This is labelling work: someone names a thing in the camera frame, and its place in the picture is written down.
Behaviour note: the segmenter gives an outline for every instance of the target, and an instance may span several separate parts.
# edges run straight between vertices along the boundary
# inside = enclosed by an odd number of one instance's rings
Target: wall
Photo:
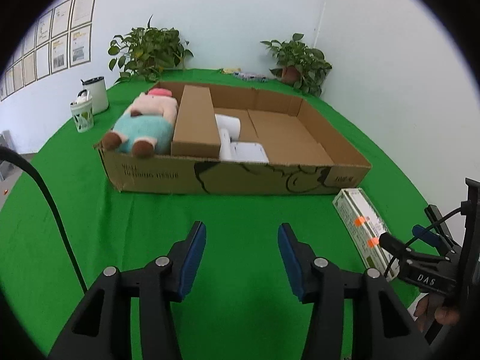
[[[316,46],[333,65],[322,98],[429,203],[458,207],[465,177],[480,179],[479,93],[433,14],[419,0],[326,0]],[[461,241],[464,218],[448,223]]]
[[[274,61],[259,42],[305,33],[313,43],[324,0],[96,0],[92,62],[44,78],[0,103],[0,131],[10,130],[19,152],[36,152],[70,117],[80,79],[99,75],[107,86],[110,40],[131,27],[175,27],[190,41],[195,68],[241,67],[267,73]]]

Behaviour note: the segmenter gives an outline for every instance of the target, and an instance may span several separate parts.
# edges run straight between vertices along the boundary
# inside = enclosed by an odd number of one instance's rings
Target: brown cardboard box
[[[333,194],[356,187],[371,168],[301,97],[203,83],[160,82],[156,87],[179,99],[171,155],[140,160],[96,145],[119,191]],[[215,113],[238,117],[239,140],[261,143],[270,163],[219,161]]]

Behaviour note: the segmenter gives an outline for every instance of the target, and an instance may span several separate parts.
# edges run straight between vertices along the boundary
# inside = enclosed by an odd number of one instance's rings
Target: plush toy
[[[178,112],[177,100],[171,96],[171,91],[161,88],[140,94],[104,135],[103,148],[139,158],[168,153]]]

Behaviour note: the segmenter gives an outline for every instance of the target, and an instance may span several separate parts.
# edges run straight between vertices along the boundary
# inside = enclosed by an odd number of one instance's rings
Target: white cylinder
[[[230,148],[230,135],[225,128],[218,130],[220,135],[220,155],[218,156],[221,161],[232,161],[232,151]]]
[[[239,140],[240,138],[240,119],[233,116],[215,114],[218,129],[224,128],[228,131],[231,140]]]
[[[70,104],[71,116],[78,132],[85,132],[93,127],[92,99],[80,104]]]
[[[109,107],[109,98],[107,97],[107,88],[103,77],[95,77],[83,81],[83,88],[90,91],[93,100],[93,114],[99,114]]]

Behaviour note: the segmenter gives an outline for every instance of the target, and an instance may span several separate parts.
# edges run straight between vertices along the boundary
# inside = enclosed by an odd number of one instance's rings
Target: small cardboard box
[[[357,186],[371,165],[301,97],[255,88],[166,81],[179,102],[171,155],[100,154],[118,191],[178,194],[333,194]],[[263,145],[270,163],[218,159],[215,113],[241,120],[241,142]]]
[[[366,193],[362,188],[342,189],[332,203],[365,268],[376,268],[383,274],[392,255],[380,247],[378,238],[390,231]],[[394,279],[399,270],[398,260],[395,260],[388,271],[387,281]]]

